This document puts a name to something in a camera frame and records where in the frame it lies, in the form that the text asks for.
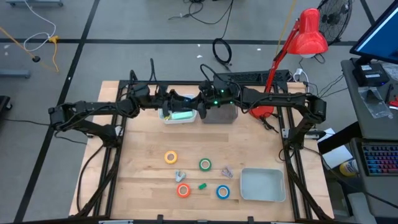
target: green object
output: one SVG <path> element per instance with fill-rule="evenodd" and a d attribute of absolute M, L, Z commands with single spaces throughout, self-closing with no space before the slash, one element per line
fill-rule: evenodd
<path fill-rule="evenodd" d="M 192 111 L 181 112 L 181 113 L 172 113 L 172 119 L 188 119 L 193 117 Z"/>
<path fill-rule="evenodd" d="M 199 168 L 200 168 L 200 170 L 202 170 L 202 171 L 209 171 L 209 170 L 211 169 L 211 162 L 210 162 L 210 160 L 207 159 L 207 158 L 201 159 L 201 160 L 199 161 Z"/>
<path fill-rule="evenodd" d="M 207 187 L 206 183 L 203 183 L 199 185 L 199 190 L 203 190 L 205 187 Z"/>

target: lamp shade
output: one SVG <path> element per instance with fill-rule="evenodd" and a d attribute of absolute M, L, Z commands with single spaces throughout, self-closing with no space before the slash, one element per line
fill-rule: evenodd
<path fill-rule="evenodd" d="M 300 15 L 298 34 L 287 49 L 289 54 L 320 54 L 328 50 L 328 42 L 319 33 L 318 9 L 306 9 Z"/>

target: gray container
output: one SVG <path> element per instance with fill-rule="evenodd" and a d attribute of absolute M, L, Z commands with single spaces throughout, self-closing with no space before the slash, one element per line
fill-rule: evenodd
<path fill-rule="evenodd" d="M 286 199 L 284 173 L 277 169 L 244 168 L 241 196 L 245 200 L 283 202 Z"/>
<path fill-rule="evenodd" d="M 232 124 L 238 117 L 238 107 L 235 105 L 222 105 L 219 108 L 212 107 L 207 110 L 205 124 Z"/>

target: blue tape roll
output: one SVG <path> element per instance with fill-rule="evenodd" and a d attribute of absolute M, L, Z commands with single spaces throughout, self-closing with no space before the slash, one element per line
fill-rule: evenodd
<path fill-rule="evenodd" d="M 226 190 L 226 195 L 221 195 L 220 194 L 221 189 L 225 189 Z M 229 197 L 229 188 L 226 185 L 220 185 L 216 189 L 216 194 L 217 194 L 217 197 L 219 199 L 227 199 Z"/>

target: lamp arm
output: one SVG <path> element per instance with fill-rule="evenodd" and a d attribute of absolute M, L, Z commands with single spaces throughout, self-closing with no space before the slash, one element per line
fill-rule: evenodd
<path fill-rule="evenodd" d="M 269 71 L 269 75 L 268 75 L 268 79 L 267 79 L 267 83 L 266 83 L 266 89 L 265 89 L 266 93 L 270 92 L 272 81 L 275 76 L 275 72 L 278 69 L 280 62 L 286 56 L 287 49 L 289 48 L 290 43 L 292 42 L 293 38 L 296 36 L 297 32 L 299 31 L 299 27 L 300 27 L 300 23 L 299 23 L 299 20 L 297 19 L 293 26 L 292 31 L 290 32 L 289 36 L 287 37 L 287 40 L 286 40 L 284 46 L 282 47 L 280 52 L 275 56 L 274 60 L 272 61 L 272 66 Z"/>

